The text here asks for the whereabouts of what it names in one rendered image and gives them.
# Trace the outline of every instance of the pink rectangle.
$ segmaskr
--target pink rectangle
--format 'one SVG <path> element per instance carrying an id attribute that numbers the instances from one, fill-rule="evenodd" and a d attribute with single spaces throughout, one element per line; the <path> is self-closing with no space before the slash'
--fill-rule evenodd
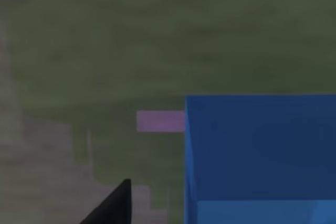
<path id="1" fill-rule="evenodd" d="M 184 132 L 184 111 L 138 111 L 138 132 Z"/>

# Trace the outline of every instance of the black triangle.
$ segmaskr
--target black triangle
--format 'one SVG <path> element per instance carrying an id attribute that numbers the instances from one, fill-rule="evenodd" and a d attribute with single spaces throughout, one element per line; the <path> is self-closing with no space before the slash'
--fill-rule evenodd
<path id="1" fill-rule="evenodd" d="M 131 224 L 132 184 L 125 179 L 80 224 Z"/>

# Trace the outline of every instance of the pink block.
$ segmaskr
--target pink block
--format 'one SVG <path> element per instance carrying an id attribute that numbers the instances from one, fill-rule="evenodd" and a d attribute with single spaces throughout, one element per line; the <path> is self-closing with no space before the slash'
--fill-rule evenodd
<path id="1" fill-rule="evenodd" d="M 184 111 L 138 111 L 138 132 L 184 132 Z"/>

